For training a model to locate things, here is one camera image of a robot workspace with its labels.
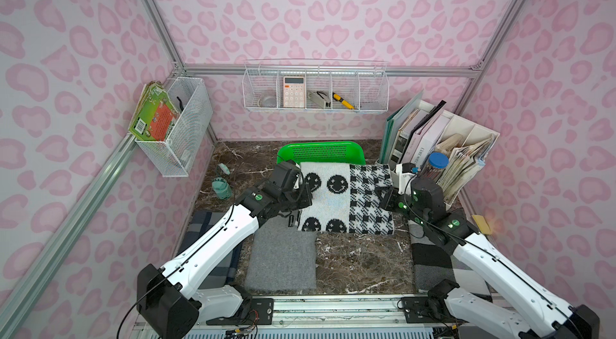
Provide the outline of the blue lid pencil jar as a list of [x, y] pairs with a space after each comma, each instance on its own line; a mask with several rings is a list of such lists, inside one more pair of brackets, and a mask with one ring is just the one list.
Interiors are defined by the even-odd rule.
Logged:
[[442, 176], [449, 165], [449, 157], [440, 152], [433, 152], [428, 156], [420, 171], [420, 178], [430, 179], [435, 183]]

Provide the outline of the green plastic basket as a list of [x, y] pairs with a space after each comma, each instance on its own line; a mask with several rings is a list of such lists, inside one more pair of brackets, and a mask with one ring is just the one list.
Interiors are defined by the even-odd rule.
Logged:
[[277, 162], [293, 160], [300, 164], [340, 163], [365, 165], [362, 147], [351, 141], [291, 143], [283, 146], [277, 153]]

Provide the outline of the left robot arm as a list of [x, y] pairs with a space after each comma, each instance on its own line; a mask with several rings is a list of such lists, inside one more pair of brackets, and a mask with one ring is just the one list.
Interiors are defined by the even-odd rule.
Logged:
[[213, 228], [160, 268], [147, 265], [137, 278], [136, 311], [161, 338], [183, 338], [198, 323], [224, 320], [251, 331], [258, 315], [241, 286], [200, 288], [210, 273], [268, 220], [312, 204], [311, 191], [293, 160], [247, 188]]

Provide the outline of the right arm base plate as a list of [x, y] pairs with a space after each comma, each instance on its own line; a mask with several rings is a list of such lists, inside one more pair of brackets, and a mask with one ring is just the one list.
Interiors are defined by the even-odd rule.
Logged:
[[435, 297], [403, 297], [397, 302], [396, 306], [404, 313], [407, 324], [448, 324], [455, 321], [447, 311], [445, 303]]

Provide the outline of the silver stapler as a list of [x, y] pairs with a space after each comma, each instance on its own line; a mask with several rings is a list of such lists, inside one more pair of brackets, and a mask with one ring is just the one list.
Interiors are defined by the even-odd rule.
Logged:
[[307, 98], [314, 103], [317, 108], [321, 109], [331, 109], [331, 98], [330, 96], [321, 90], [317, 91], [308, 91]]

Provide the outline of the green red booklet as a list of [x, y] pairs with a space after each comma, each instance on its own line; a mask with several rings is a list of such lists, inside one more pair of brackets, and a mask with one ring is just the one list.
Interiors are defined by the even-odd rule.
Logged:
[[164, 142], [180, 117], [161, 82], [144, 86], [128, 132], [138, 141]]

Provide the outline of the black white smiley scarf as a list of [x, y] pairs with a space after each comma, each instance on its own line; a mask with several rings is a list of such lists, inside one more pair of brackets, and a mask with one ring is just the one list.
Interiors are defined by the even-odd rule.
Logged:
[[342, 163], [300, 164], [311, 194], [301, 210], [298, 230], [316, 233], [391, 235], [391, 212], [380, 207], [380, 194], [393, 187], [388, 166]]

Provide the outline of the white file organizer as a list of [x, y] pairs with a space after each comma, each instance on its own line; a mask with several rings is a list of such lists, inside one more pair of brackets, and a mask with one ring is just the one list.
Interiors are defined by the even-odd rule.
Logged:
[[[438, 118], [440, 115], [450, 118], [449, 125], [431, 152], [440, 152], [449, 157], [449, 165], [436, 182], [443, 189], [444, 202], [449, 208], [462, 188], [485, 166], [488, 154], [500, 134], [446, 111], [444, 105], [444, 101], [436, 106], [423, 100], [420, 101], [419, 106], [412, 111], [399, 129], [391, 157], [385, 165], [390, 168], [393, 187], [402, 192], [406, 184], [417, 177], [419, 175], [417, 172], [420, 172], [423, 167], [403, 162], [412, 136], [431, 119]], [[412, 169], [407, 169], [407, 164], [411, 164], [417, 172], [414, 173]]]

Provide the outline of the pink white book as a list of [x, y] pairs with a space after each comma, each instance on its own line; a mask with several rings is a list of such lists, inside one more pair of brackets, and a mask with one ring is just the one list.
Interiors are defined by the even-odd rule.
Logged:
[[403, 162], [422, 167], [450, 121], [451, 119], [447, 116], [440, 115], [438, 118], [431, 119], [422, 129], [418, 130], [412, 136]]

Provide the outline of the yellow sticky note pad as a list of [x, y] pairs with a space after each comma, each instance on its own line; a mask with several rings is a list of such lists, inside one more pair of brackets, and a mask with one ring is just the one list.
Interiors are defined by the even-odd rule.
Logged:
[[492, 228], [489, 226], [486, 218], [481, 215], [472, 215], [472, 217], [481, 234], [486, 236], [492, 235]]

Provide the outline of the grey fuzzy scarf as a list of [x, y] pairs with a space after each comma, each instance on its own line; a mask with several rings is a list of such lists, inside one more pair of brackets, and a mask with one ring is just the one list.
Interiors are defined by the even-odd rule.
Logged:
[[244, 286], [259, 294], [302, 294], [317, 289], [314, 232], [268, 220], [254, 234]]

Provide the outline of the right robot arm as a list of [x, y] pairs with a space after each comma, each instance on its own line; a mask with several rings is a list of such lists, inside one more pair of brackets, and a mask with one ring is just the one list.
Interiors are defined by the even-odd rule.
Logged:
[[375, 190], [385, 210], [399, 212], [420, 225], [426, 238], [465, 264], [510, 303], [509, 309], [444, 280], [428, 292], [436, 317], [449, 315], [497, 338], [597, 338], [600, 319], [586, 305], [572, 306], [504, 257], [462, 209], [449, 211], [433, 180], [419, 177], [399, 191]]

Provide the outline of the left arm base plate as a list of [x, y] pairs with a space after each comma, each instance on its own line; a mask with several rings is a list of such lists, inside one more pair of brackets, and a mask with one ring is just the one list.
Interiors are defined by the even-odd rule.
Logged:
[[254, 322], [258, 326], [270, 326], [273, 321], [274, 299], [252, 298], [244, 301], [239, 310], [230, 318], [215, 318], [206, 322], [207, 326], [244, 326]]

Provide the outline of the grey black checked scarf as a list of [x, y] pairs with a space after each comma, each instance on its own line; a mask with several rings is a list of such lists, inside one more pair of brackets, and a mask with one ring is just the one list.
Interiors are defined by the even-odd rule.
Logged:
[[423, 229], [413, 221], [408, 222], [411, 235], [411, 252], [415, 287], [420, 292], [437, 286], [443, 280], [454, 281], [466, 291], [492, 300], [492, 294], [484, 279], [442, 248], [435, 246], [424, 236]]

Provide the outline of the pink white calculator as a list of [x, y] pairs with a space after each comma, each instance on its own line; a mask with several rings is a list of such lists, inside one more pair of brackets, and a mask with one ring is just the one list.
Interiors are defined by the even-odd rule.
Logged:
[[282, 104], [285, 108], [306, 108], [306, 79], [286, 75], [282, 80]]

